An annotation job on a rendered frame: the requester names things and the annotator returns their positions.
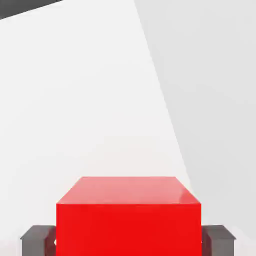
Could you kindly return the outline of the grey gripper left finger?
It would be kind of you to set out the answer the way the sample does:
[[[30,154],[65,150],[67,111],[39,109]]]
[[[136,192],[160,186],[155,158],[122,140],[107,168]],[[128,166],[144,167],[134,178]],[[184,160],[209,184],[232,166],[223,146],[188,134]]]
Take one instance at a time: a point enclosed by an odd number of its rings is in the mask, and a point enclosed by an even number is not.
[[[21,256],[56,256],[56,226],[33,225],[21,240]]]

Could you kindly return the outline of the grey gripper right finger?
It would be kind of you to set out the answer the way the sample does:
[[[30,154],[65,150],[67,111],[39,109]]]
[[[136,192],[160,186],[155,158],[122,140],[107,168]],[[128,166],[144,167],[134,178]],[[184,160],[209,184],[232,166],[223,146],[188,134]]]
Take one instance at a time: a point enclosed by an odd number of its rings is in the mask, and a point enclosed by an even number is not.
[[[201,256],[235,256],[237,238],[224,225],[203,225],[201,233]]]

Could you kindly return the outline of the small red cube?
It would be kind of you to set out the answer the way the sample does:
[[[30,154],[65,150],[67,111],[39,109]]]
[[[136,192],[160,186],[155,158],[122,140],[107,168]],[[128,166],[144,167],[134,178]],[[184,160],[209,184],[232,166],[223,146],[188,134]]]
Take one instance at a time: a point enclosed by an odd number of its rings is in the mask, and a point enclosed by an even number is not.
[[[201,203],[175,177],[82,177],[56,204],[56,256],[202,256]]]

